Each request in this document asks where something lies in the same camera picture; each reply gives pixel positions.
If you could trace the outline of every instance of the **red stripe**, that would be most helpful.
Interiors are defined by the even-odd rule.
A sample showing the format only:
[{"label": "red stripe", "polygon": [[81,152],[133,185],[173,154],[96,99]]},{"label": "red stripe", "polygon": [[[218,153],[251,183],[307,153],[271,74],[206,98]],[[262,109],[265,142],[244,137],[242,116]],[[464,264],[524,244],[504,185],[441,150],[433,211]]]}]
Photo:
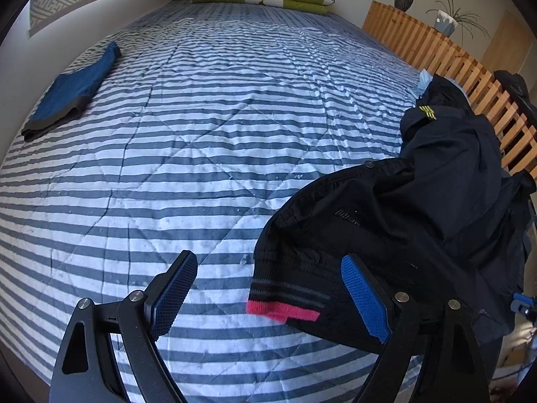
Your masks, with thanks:
[{"label": "red stripe", "polygon": [[279,301],[252,301],[248,300],[246,312],[252,315],[263,315],[273,320],[285,323],[288,318],[304,321],[316,321],[320,312],[311,309],[302,309],[298,306],[288,305]]}]

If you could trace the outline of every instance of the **spider plant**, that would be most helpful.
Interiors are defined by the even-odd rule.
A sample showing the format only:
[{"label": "spider plant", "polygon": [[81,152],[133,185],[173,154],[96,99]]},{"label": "spider plant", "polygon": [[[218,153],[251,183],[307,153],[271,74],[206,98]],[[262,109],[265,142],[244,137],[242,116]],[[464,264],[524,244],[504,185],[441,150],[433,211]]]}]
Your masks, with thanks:
[{"label": "spider plant", "polygon": [[[479,30],[482,34],[487,35],[490,37],[489,32],[487,32],[487,29],[485,29],[481,24],[479,24],[479,19],[481,17],[477,15],[474,12],[463,12],[462,8],[459,7],[457,10],[455,10],[455,3],[453,0],[447,0],[447,6],[446,4],[441,0],[436,0],[435,3],[440,3],[442,6],[444,6],[444,9],[446,13],[453,18],[457,23],[459,23],[462,27],[461,30],[461,45],[464,42],[464,33],[465,29],[468,31],[472,39],[474,38],[474,32],[472,32],[472,28],[475,27],[477,30]],[[438,9],[429,9],[425,13],[429,13],[431,11],[435,11]]]}]

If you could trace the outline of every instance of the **striped comforter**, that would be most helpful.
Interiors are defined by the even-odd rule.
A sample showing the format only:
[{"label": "striped comforter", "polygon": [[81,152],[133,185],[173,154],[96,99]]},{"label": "striped comforter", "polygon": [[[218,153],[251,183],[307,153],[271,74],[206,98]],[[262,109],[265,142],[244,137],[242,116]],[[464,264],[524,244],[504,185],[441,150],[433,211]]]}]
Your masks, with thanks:
[{"label": "striped comforter", "polygon": [[190,249],[198,278],[158,341],[189,402],[352,400],[376,356],[246,315],[252,253],[298,189],[397,155],[418,73],[336,15],[185,1],[68,71],[112,40],[84,116],[4,161],[0,340],[50,382],[77,300],[122,299]]}]

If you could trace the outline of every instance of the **wooden slatted headboard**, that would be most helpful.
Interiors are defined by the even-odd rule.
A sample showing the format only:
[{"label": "wooden slatted headboard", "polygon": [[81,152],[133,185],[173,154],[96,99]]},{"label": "wooden slatted headboard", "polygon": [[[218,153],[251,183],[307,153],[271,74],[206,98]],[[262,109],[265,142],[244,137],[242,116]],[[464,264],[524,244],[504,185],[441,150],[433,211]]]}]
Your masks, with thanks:
[{"label": "wooden slatted headboard", "polygon": [[371,4],[362,29],[417,70],[455,79],[474,112],[484,114],[494,126],[503,151],[502,167],[510,173],[525,168],[537,178],[535,128],[475,58],[431,26],[378,1]]}]

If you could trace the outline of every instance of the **yellow logo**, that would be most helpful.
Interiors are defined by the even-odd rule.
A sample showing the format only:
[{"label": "yellow logo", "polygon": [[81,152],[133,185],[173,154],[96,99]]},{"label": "yellow logo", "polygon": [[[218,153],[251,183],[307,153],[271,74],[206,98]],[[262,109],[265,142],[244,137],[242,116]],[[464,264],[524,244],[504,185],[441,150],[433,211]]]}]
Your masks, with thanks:
[{"label": "yellow logo", "polygon": [[420,106],[420,110],[425,112],[425,115],[427,115],[427,118],[430,120],[435,120],[436,117],[434,116],[434,110],[431,109],[429,106]]}]

